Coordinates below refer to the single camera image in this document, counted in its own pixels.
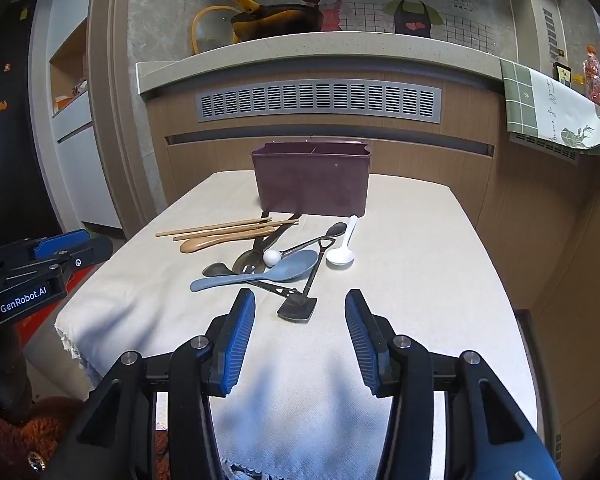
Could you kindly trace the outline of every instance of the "purple utensil holder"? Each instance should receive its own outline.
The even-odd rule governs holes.
[[[363,142],[268,142],[251,158],[264,211],[365,213],[371,153]]]

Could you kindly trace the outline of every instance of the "table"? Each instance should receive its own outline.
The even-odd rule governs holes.
[[[229,311],[239,288],[193,294],[189,283],[213,262],[231,266],[250,240],[181,254],[158,231],[260,215],[251,171],[216,173],[128,241],[58,315],[66,348],[104,375],[122,352],[173,351]],[[275,214],[276,218],[286,215]],[[324,234],[340,219],[302,216],[275,247]],[[473,349],[486,359],[536,426],[536,397],[516,319],[491,261],[449,188],[408,178],[369,177],[349,269],[323,263],[306,325],[276,316],[283,299],[259,288],[256,318],[237,386],[211,399],[222,457],[288,480],[374,478],[390,399],[364,386],[344,319],[344,297],[360,288],[387,317],[431,352]],[[294,284],[299,290],[303,282]],[[432,479],[445,463],[443,394],[434,401]]]

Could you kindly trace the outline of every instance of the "countertop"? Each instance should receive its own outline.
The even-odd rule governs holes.
[[[148,357],[205,333],[248,285],[192,293],[189,283],[213,262],[231,266],[253,242],[182,254],[179,243],[155,233],[259,215],[253,171],[210,176],[129,240],[68,301],[56,320],[65,347],[104,375],[126,350]],[[303,215],[274,248],[322,235],[341,220]],[[374,478],[391,399],[376,399],[363,384],[344,317],[351,288],[359,288],[371,311],[397,333],[429,351],[479,352],[536,426],[536,396],[513,310],[448,187],[370,175],[366,213],[349,246],[356,259],[348,269],[320,266],[310,294],[318,302],[307,324],[280,319],[282,298],[253,289],[256,317],[240,379],[227,398],[210,400],[222,457],[294,480]],[[289,286],[302,290],[305,280]],[[444,476],[444,404],[437,392],[432,479]]]
[[[236,66],[311,56],[410,60],[502,80],[500,58],[474,48],[385,32],[311,32],[232,44],[180,61],[137,63],[138,92]]]

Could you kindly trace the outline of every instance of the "black refrigerator door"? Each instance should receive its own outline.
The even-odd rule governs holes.
[[[29,38],[35,6],[36,0],[14,2],[0,19],[0,245],[61,233],[30,122]]]

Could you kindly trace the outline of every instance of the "green checkered towel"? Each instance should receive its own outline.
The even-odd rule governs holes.
[[[600,155],[600,107],[529,67],[500,59],[507,129]]]

